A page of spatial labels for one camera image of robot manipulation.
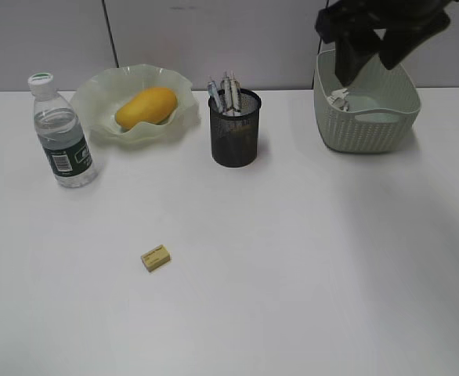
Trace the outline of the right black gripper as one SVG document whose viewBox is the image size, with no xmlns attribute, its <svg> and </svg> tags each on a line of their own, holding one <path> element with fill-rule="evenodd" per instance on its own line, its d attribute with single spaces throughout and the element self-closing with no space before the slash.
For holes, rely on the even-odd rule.
<svg viewBox="0 0 459 376">
<path fill-rule="evenodd" d="M 445 31 L 450 26 L 444 12 L 449 4 L 340 0 L 318 12 L 315 29 L 323 42 L 337 40 L 334 72 L 346 87 L 375 54 L 387 70 L 392 70 L 417 47 Z M 382 42 L 374 31 L 379 29 L 386 29 Z"/>
</svg>

